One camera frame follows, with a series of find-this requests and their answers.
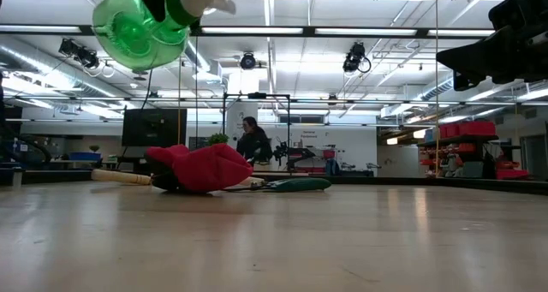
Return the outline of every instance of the person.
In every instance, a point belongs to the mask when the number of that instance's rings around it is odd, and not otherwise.
[[[242,121],[244,135],[238,140],[236,150],[252,164],[268,165],[272,158],[271,143],[257,120],[248,116]]]

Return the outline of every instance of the black monitor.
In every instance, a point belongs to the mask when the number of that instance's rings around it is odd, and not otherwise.
[[[178,109],[126,110],[123,118],[123,146],[174,146],[181,125],[181,144],[187,138],[187,110]]]

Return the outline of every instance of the green plastic bottle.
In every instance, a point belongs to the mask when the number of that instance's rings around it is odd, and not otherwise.
[[[159,2],[167,9],[160,22],[142,0],[103,0],[93,11],[99,43],[129,69],[153,69],[176,60],[185,49],[189,26],[199,19],[186,13],[179,0]]]

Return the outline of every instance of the black jacket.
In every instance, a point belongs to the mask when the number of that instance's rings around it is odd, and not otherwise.
[[[270,161],[272,158],[271,143],[265,132],[244,134],[238,141],[236,150],[245,159],[254,158],[254,162]]]

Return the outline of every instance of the window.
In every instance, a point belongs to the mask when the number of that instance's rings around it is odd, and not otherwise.
[[[288,116],[280,116],[279,122],[288,122]],[[323,124],[325,122],[325,116],[291,116],[292,124],[308,123],[308,124]]]

